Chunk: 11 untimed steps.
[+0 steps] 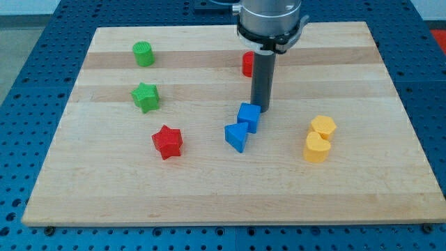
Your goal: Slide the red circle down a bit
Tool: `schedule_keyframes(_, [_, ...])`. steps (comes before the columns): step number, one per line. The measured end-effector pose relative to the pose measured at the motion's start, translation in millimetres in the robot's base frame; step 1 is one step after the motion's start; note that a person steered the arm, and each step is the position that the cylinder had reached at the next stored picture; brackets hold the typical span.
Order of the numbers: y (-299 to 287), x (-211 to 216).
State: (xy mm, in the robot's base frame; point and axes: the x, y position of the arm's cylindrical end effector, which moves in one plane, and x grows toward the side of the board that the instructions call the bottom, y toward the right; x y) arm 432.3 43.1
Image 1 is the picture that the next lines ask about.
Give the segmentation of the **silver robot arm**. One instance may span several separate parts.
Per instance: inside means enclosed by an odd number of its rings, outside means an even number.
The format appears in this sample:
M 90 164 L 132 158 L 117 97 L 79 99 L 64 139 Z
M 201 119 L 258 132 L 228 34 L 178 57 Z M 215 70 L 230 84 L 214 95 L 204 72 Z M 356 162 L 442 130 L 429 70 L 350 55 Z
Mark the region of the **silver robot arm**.
M 286 53 L 309 22 L 308 15 L 300 14 L 301 7 L 301 0 L 241 0 L 233 4 L 239 40 L 257 54 Z

